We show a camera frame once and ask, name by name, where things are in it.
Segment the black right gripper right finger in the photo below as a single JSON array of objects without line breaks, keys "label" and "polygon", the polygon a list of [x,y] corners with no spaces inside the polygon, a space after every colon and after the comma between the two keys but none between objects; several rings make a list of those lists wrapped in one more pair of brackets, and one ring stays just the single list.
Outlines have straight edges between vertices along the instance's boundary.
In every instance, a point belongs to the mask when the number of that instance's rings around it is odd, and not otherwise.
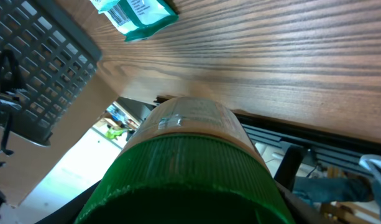
[{"label": "black right gripper right finger", "polygon": [[315,209],[292,194],[288,189],[275,183],[297,224],[330,224],[331,222],[320,215]]}]

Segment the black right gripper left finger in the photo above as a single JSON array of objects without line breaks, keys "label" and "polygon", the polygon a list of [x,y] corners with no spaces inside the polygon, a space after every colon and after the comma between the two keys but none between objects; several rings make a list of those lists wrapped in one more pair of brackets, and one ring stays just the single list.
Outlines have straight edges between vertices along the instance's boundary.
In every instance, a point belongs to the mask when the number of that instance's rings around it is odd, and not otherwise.
[{"label": "black right gripper left finger", "polygon": [[77,216],[99,183],[100,180],[79,194],[73,200],[69,201],[67,204],[59,208],[57,211],[38,221],[36,224],[74,224]]}]

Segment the green lid white jar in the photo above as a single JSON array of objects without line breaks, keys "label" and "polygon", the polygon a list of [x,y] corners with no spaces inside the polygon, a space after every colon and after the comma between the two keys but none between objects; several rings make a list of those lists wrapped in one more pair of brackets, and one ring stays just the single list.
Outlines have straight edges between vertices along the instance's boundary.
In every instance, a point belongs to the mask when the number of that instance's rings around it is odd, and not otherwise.
[{"label": "green lid white jar", "polygon": [[151,111],[77,223],[293,223],[234,113],[179,97]]}]

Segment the green foil packet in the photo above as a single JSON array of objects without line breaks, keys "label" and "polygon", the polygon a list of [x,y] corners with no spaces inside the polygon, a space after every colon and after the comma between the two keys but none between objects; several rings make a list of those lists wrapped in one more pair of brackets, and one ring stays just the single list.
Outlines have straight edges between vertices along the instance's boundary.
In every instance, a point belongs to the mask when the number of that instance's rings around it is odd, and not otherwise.
[{"label": "green foil packet", "polygon": [[125,37],[126,42],[148,39],[178,20],[164,0],[91,0]]}]

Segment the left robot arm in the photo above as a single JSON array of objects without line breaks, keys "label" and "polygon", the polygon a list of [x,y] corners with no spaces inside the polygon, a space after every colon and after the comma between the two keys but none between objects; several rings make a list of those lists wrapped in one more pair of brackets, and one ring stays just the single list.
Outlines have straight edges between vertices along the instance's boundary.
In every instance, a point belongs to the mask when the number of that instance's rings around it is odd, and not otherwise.
[{"label": "left robot arm", "polygon": [[[26,89],[25,82],[19,69],[19,62],[12,50],[3,50],[0,53],[0,127],[3,135],[0,143],[0,154],[13,155],[14,151],[7,148],[9,134],[12,129],[13,115],[10,109],[5,110],[5,105],[18,105],[19,98],[16,92]],[[0,168],[6,163],[0,161]]]}]

